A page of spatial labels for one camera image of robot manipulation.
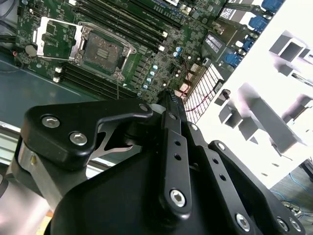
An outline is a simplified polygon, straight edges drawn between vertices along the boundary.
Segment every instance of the white metal panel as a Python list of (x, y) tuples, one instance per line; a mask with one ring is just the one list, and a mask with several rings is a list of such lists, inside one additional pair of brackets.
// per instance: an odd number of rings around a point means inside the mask
[[(278, 73), (275, 67), (277, 57), (269, 52), (274, 42), (285, 30), (313, 46), (311, 31), (303, 27), (303, 25), (311, 21), (312, 9), (312, 1), (305, 0), (299, 3), (296, 0), (286, 0), (251, 51), (220, 90), (219, 93), (223, 89), (232, 91), (231, 96), (241, 114), (248, 114), (248, 108), (242, 102), (243, 94), (238, 92), (239, 88), (245, 83), (253, 87), (280, 116), (301, 95), (305, 94), (313, 97), (311, 87)], [(225, 142), (268, 188), (278, 183), (309, 157), (309, 148), (306, 152), (298, 152), (293, 157), (293, 161), (291, 161), (288, 158), (280, 157), (270, 145), (268, 139), (259, 145), (246, 142), (238, 130), (221, 125), (218, 119), (221, 108), (214, 104), (217, 97), (218, 95), (215, 96), (197, 123), (205, 140), (211, 142), (219, 139)]]

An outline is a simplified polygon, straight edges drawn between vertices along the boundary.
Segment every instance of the bolt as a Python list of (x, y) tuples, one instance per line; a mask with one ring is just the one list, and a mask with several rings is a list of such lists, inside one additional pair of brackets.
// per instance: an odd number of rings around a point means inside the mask
[(144, 104), (139, 104), (139, 107), (145, 112), (148, 111), (148, 108)]
[(83, 146), (87, 143), (87, 137), (79, 132), (74, 132), (69, 136), (70, 141), (78, 146)]
[(59, 77), (54, 77), (54, 78), (53, 78), (53, 81), (54, 81), (55, 83), (59, 83), (59, 82), (61, 81), (61, 79), (60, 79)]
[(169, 113), (168, 115), (171, 117), (171, 119), (174, 119), (174, 120), (177, 119), (177, 117), (174, 114), (172, 114), (172, 113)]
[(218, 143), (217, 145), (221, 150), (225, 150), (225, 146), (222, 143)]
[(175, 203), (176, 206), (178, 206), (178, 207), (185, 206), (186, 199), (180, 191), (174, 189), (170, 192), (170, 196), (171, 196), (171, 199)]
[(250, 225), (247, 219), (242, 214), (236, 214), (236, 221), (237, 224), (242, 228), (244, 231), (249, 232), (250, 231)]
[(30, 158), (30, 163), (32, 165), (35, 165), (37, 163), (37, 159), (36, 159), (36, 156), (35, 155), (32, 155), (31, 158)]
[(56, 128), (60, 126), (60, 121), (55, 117), (47, 116), (43, 118), (42, 124), (48, 128)]
[(298, 223), (297, 222), (295, 222), (295, 220), (294, 219), (292, 219), (292, 218), (289, 218), (289, 221), (291, 222), (291, 224), (293, 225), (293, 227), (298, 231), (298, 232), (301, 232), (301, 228), (300, 228), (300, 226), (298, 225)]
[(195, 131), (198, 131), (198, 127), (195, 124), (191, 124), (191, 128), (194, 129)]
[(281, 219), (281, 218), (277, 218), (277, 222), (280, 225), (280, 227), (283, 228), (283, 230), (285, 230), (286, 232), (288, 232), (288, 227), (287, 224)]

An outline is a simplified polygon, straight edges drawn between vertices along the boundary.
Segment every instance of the blue cable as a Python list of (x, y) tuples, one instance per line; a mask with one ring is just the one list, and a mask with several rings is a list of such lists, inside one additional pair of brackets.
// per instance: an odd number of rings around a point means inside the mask
[(271, 191), (271, 192), (278, 194), (278, 195), (281, 196), (285, 201), (289, 201), (289, 200), (287, 200), (282, 194), (280, 194), (279, 192), (276, 192), (276, 191)]
[(303, 186), (302, 184), (300, 184), (298, 181), (296, 181), (296, 180), (294, 179), (294, 177), (292, 176), (291, 173), (289, 173), (289, 175), (290, 175), (290, 178), (292, 179), (292, 181), (294, 181), (297, 185), (299, 185), (301, 188), (303, 188), (306, 192), (308, 192), (308, 193), (310, 193), (310, 194), (313, 195), (313, 192), (312, 192), (311, 190), (307, 189), (306, 187), (304, 187), (304, 186)]

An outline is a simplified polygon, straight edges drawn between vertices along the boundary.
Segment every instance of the black ram slot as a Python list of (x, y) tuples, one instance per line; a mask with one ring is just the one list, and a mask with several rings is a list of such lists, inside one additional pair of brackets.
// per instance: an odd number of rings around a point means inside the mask
[(115, 19), (106, 10), (101, 9), (101, 8), (99, 8), (97, 6), (92, 6), (92, 5), (93, 5), (92, 3), (88, 3), (88, 5), (83, 6), (83, 8), (85, 8), (86, 10), (89, 10), (90, 12), (94, 12), (94, 13), (96, 13), (99, 16), (102, 16), (102, 17), (108, 19), (108, 21), (112, 22), (113, 24), (119, 25), (122, 28), (126, 28), (130, 32), (134, 33), (135, 35), (138, 35), (138, 36), (142, 37), (143, 39), (145, 39), (148, 42), (151, 42), (152, 44), (158, 45), (158, 44), (161, 43), (160, 40), (155, 39), (154, 37), (152, 37), (152, 35), (144, 34), (144, 32), (141, 32), (140, 30), (136, 29), (136, 26), (125, 24), (124, 22), (121, 22), (121, 21)]
[(144, 9), (145, 11), (149, 12), (150, 14), (154, 15), (155, 17), (159, 18), (161, 21), (167, 22), (169, 25), (173, 26), (176, 29), (181, 28), (181, 24), (177, 23), (176, 21), (171, 20), (170, 18), (166, 17), (165, 15), (162, 15), (155, 10), (151, 9), (147, 5), (145, 5), (143, 2), (138, 0), (129, 0), (129, 2), (132, 2), (134, 5)]
[[(76, 66), (70, 65), (66, 68), (62, 78), (64, 81), (75, 85), (77, 88), (88, 91), (92, 94), (100, 95), (105, 99), (116, 99), (117, 97), (116, 84), (99, 78)], [(136, 97), (136, 94), (125, 88), (119, 87), (119, 96), (122, 99), (126, 99)]]
[(119, 14), (118, 12), (112, 10), (110, 7), (107, 7), (106, 5), (102, 4), (102, 2), (100, 1), (95, 1), (95, 0), (84, 0), (83, 1), (83, 6), (88, 6), (88, 5), (93, 5), (96, 6), (95, 8), (97, 9), (101, 9), (102, 11), (106, 11), (111, 15), (114, 15), (116, 18), (121, 19), (125, 22), (127, 22), (128, 24), (130, 24), (132, 27), (137, 27), (140, 30), (144, 31), (146, 34), (148, 34), (149, 37), (153, 36), (155, 37), (159, 42), (163, 41), (163, 37), (162, 35), (160, 35), (160, 33), (157, 33), (153, 30), (149, 30), (149, 26), (145, 25), (142, 26), (141, 24), (138, 24), (135, 21), (132, 21), (132, 18), (127, 18), (121, 14)]
[[(137, 21), (147, 22), (147, 20), (145, 18), (135, 15), (133, 12), (129, 11), (128, 9), (125, 9), (125, 8), (122, 9), (121, 6), (117, 5), (116, 3), (112, 2), (112, 1), (107, 2), (107, 4), (112, 5), (112, 7), (114, 7), (115, 9), (118, 9), (120, 12), (123, 12), (124, 14), (129, 15), (130, 17), (134, 18)], [(149, 24), (149, 27), (153, 28), (154, 30), (156, 30), (160, 33), (164, 32), (164, 29), (162, 29), (158, 25), (151, 24), (150, 22), (147, 22), (147, 23)]]
[(86, 17), (88, 17), (88, 18), (98, 22), (99, 24), (102, 24), (102, 25), (112, 29), (115, 32), (118, 32), (118, 33), (123, 34), (124, 36), (126, 36), (126, 37), (128, 37), (130, 39), (133, 39), (137, 43), (142, 44), (142, 45), (146, 46), (147, 48), (150, 48), (154, 52), (158, 52), (158, 46), (156, 44), (152, 44), (150, 42), (146, 42), (142, 38), (138, 38), (138, 36), (133, 35), (133, 34), (131, 34), (128, 31), (125, 31), (125, 29), (117, 28), (115, 25), (109, 24), (108, 21), (101, 20), (101, 17), (103, 17), (103, 16), (95, 17), (94, 12), (89, 12), (89, 11), (87, 11), (85, 9), (78, 9), (77, 12), (80, 12), (84, 16), (86, 16)]
[[(83, 76), (84, 80), (88, 80), (91, 83), (95, 82), (99, 86), (104, 85), (108, 89), (108, 92), (116, 93), (116, 84), (115, 83), (112, 83), (112, 82), (110, 82), (104, 78), (98, 77), (98, 76), (94, 75), (93, 73), (90, 73), (86, 70), (83, 70), (77, 66), (73, 66), (73, 65), (69, 64), (69, 66), (67, 66), (67, 68), (66, 68), (66, 72), (70, 73), (76, 77)], [(121, 88), (120, 93), (126, 97), (133, 97), (134, 96), (133, 92), (131, 92), (125, 88)]]

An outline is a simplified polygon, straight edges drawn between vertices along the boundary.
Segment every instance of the blue capacitor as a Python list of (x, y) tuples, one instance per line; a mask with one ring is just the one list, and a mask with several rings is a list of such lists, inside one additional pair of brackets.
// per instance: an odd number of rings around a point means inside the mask
[(224, 58), (224, 61), (230, 64), (232, 67), (236, 68), (242, 61), (242, 57), (238, 54), (227, 54)]
[(181, 52), (181, 47), (176, 47), (176, 51), (177, 51), (178, 53), (180, 53), (180, 52)]
[(244, 40), (244, 45), (243, 45), (242, 49), (246, 52), (250, 51), (254, 42), (255, 42), (255, 40), (252, 37), (247, 37), (247, 39)]
[(262, 33), (265, 27), (268, 25), (268, 20), (262, 16), (256, 16), (251, 18), (249, 21), (249, 26), (254, 28), (258, 33)]
[(264, 0), (261, 6), (267, 11), (276, 13), (284, 3), (284, 0)]

